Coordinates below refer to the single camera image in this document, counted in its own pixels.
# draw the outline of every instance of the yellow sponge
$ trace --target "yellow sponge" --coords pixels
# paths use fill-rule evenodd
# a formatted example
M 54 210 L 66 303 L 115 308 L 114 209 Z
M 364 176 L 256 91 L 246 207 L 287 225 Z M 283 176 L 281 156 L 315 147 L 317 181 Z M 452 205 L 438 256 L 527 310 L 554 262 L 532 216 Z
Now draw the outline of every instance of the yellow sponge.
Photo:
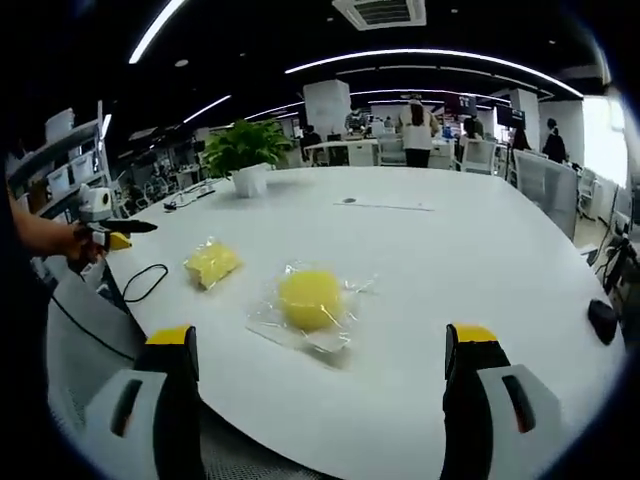
M 287 320 L 302 330 L 329 327 L 344 312 L 340 284 L 330 272 L 309 270 L 288 275 L 278 293 Z
M 240 265 L 236 254 L 221 243 L 213 243 L 194 253 L 184 264 L 191 278 L 211 288 Z

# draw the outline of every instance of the monitor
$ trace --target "monitor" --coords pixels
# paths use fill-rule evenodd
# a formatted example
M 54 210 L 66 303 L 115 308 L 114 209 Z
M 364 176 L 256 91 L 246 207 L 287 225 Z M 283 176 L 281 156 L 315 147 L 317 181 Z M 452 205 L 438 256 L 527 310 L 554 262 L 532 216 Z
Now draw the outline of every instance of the monitor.
M 444 110 L 454 115 L 475 116 L 478 114 L 476 97 L 447 94 L 444 99 Z
M 496 106 L 496 115 L 498 125 L 509 128 L 522 127 L 526 130 L 526 119 L 522 110 L 515 110 L 511 107 L 499 105 Z

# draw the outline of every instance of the cable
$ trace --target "cable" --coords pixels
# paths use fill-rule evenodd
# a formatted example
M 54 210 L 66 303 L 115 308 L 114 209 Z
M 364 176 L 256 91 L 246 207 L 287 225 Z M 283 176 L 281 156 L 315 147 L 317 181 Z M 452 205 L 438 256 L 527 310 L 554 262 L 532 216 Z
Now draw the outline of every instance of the cable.
M 616 255 L 618 255 L 620 253 L 620 251 L 622 250 L 622 247 L 617 247 L 613 252 L 611 252 L 611 254 L 609 255 L 609 258 L 607 259 L 607 263 L 605 263 L 604 265 L 600 265 L 600 267 L 598 267 L 598 269 L 596 270 L 596 275 L 598 275 L 598 272 L 600 272 L 600 270 L 604 267 L 604 272 L 602 273 L 602 286 L 604 287 L 607 283 L 607 270 L 609 269 L 609 264 L 611 263 L 611 260 L 613 260 L 615 258 Z
M 86 328 L 84 328 L 82 325 L 80 325 L 77 320 L 75 318 L 73 318 L 73 316 L 67 311 L 66 308 L 64 308 L 60 302 L 58 301 L 58 299 L 55 297 L 55 295 L 53 295 L 53 293 L 51 294 L 51 299 L 56 303 L 56 305 L 58 305 L 58 308 L 60 310 L 62 310 L 62 312 L 67 316 L 67 318 L 69 320 L 71 320 L 71 322 L 78 327 L 80 330 L 82 330 L 83 333 L 85 333 L 86 335 L 88 335 L 89 337 L 93 338 L 96 342 L 98 342 L 100 345 L 102 345 L 103 347 L 105 347 L 108 350 L 111 350 L 113 353 L 115 353 L 116 355 L 119 355 L 122 358 L 125 358 L 131 362 L 134 362 L 134 358 L 130 357 L 129 355 L 127 355 L 126 353 L 122 353 L 120 350 L 117 350 L 115 348 L 113 348 L 111 345 L 109 345 L 108 343 L 106 343 L 104 340 L 100 339 L 99 337 L 97 337 L 96 335 L 94 335 L 93 333 L 91 333 L 89 330 L 87 330 Z
M 613 194 L 613 201 L 611 202 L 611 212 L 609 213 L 609 222 L 607 224 L 607 230 L 604 232 L 604 237 L 602 237 L 602 241 L 600 242 L 600 246 L 598 247 L 598 254 L 595 256 L 593 263 L 596 263 L 596 260 L 600 257 L 600 254 L 602 253 L 602 246 L 604 245 L 605 240 L 609 236 L 609 231 L 611 230 L 611 222 L 613 221 L 613 212 L 616 207 L 616 199 L 618 198 L 619 188 L 620 186 L 616 185 L 616 191 Z
M 138 278 L 140 275 L 142 275 L 143 273 L 148 272 L 149 270 L 153 269 L 153 268 L 162 268 L 164 270 L 164 273 L 162 274 L 162 276 L 156 281 L 156 283 L 154 283 L 151 288 L 149 290 L 147 290 L 147 293 L 145 293 L 144 295 L 142 295 L 140 298 L 136 298 L 133 300 L 127 300 L 126 298 L 124 298 L 127 294 L 127 289 L 129 288 L 129 286 L 131 285 L 131 282 L 133 282 L 136 278 Z M 133 277 L 131 277 L 129 279 L 129 281 L 127 282 L 127 284 L 124 287 L 124 290 L 122 290 L 122 298 L 124 299 L 124 301 L 126 303 L 137 303 L 140 302 L 142 300 L 144 300 L 145 298 L 147 298 L 147 296 L 153 291 L 154 288 L 156 288 L 158 286 L 158 284 L 164 279 L 164 277 L 166 277 L 169 274 L 169 268 L 163 264 L 163 263 L 155 263 L 153 265 L 149 265 L 147 268 L 140 270 L 138 273 L 136 273 Z

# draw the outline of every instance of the desk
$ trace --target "desk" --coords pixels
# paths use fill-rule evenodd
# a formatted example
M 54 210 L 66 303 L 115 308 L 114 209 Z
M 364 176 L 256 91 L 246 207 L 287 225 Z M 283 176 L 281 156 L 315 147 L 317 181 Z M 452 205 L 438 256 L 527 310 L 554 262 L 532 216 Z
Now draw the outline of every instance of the desk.
M 512 363 L 560 399 L 566 442 L 603 405 L 623 358 L 620 331 L 600 344 L 586 318 L 608 301 L 573 244 L 502 179 L 409 168 L 268 172 L 269 194 L 238 199 L 231 182 L 177 212 L 135 216 L 158 230 L 108 262 L 119 288 L 152 263 L 169 275 L 130 304 L 149 335 L 197 327 L 200 395 L 235 427 L 309 468 L 356 480 L 438 478 L 445 451 L 445 325 L 484 325 Z M 335 205 L 345 198 L 433 211 Z M 244 266 L 208 292 L 182 265 L 208 236 Z M 248 331 L 247 315 L 287 261 L 355 281 L 359 302 L 341 371 Z M 155 281 L 133 284 L 135 297 Z
M 335 147 L 347 147 L 349 151 L 349 166 L 351 167 L 373 167 L 378 165 L 378 140 L 375 138 L 322 142 L 305 147 L 305 150 Z

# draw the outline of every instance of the white cabinet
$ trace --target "white cabinet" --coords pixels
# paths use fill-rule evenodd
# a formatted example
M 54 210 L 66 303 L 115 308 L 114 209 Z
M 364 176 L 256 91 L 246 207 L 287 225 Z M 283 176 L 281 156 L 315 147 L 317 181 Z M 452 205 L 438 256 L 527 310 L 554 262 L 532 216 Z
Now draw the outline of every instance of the white cabinet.
M 377 165 L 377 146 L 373 143 L 355 143 L 348 145 L 349 166 L 373 167 Z

